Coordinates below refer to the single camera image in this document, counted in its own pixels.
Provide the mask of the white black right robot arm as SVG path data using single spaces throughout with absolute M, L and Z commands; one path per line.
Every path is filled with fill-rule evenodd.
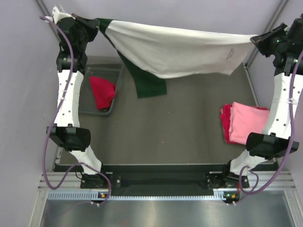
M 293 113 L 303 90 L 303 19 L 297 18 L 290 26 L 282 23 L 251 42 L 265 57 L 273 55 L 274 95 L 269 117 L 261 133 L 250 133 L 246 149 L 228 163 L 229 170 L 221 175 L 221 182 L 232 187 L 238 175 L 245 175 L 244 166 L 254 168 L 276 157 L 285 155 L 293 129 L 290 122 L 290 104 Z

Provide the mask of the pink t-shirt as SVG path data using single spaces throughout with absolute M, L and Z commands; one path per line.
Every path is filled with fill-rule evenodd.
M 234 102 L 231 106 L 229 141 L 246 144 L 251 132 L 261 133 L 269 117 L 267 108 Z

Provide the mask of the white and green t-shirt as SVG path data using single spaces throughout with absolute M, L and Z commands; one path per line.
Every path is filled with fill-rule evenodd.
M 230 75 L 253 44 L 250 35 L 152 26 L 100 18 L 99 30 L 134 79 L 138 98 L 165 95 L 168 79 Z

